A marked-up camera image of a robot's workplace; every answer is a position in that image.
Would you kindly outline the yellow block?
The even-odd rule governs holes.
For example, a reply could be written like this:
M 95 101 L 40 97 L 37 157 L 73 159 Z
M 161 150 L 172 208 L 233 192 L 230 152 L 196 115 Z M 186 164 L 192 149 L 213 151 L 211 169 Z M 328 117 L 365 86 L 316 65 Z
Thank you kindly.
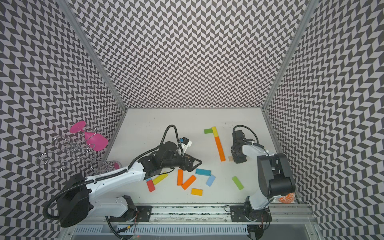
M 212 127 L 212 132 L 213 132 L 213 135 L 214 135 L 214 137 L 215 137 L 215 138 L 219 136 L 219 134 L 218 134 L 218 131 L 217 131 L 217 128 L 216 128 L 216 127 Z

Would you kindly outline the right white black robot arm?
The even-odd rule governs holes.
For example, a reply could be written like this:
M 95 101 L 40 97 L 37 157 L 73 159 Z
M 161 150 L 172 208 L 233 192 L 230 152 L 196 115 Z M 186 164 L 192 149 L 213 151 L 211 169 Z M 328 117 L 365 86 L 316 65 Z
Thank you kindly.
M 259 143 L 256 133 L 247 126 L 234 126 L 232 137 L 234 162 L 242 164 L 248 159 L 257 162 L 253 172 L 258 177 L 258 188 L 253 195 L 246 197 L 243 215 L 250 222 L 270 222 L 269 204 L 296 191 L 289 159 L 285 154 L 269 153 Z

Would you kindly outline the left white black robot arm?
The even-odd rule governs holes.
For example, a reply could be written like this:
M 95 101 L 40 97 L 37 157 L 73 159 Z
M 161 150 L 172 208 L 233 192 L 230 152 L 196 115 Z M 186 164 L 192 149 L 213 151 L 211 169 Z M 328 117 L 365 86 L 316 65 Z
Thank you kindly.
M 177 137 L 176 142 L 162 138 L 158 146 L 134 158 L 127 167 L 88 177 L 76 174 L 46 202 L 42 214 L 48 220 L 58 220 L 63 228 L 77 225 L 86 218 L 128 217 L 131 220 L 136 216 L 135 204 L 130 196 L 119 194 L 118 190 L 162 176 L 163 169 L 193 172 L 203 162 L 186 153 L 191 144 L 185 137 Z

